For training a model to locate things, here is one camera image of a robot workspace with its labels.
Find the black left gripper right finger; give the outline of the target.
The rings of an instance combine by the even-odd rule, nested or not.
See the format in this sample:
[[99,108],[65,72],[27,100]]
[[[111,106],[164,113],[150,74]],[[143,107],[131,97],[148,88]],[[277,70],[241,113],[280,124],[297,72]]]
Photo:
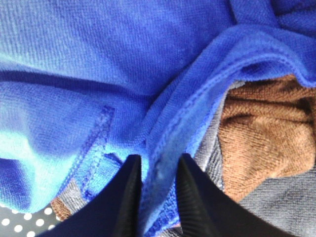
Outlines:
[[217,188],[189,154],[178,162],[178,211],[186,237],[281,236]]

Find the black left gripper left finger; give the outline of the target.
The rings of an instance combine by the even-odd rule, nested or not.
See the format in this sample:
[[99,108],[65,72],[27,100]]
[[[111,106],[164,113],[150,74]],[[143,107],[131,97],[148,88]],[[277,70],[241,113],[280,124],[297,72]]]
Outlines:
[[110,183],[83,209],[43,237],[134,237],[141,197],[141,157],[129,155]]

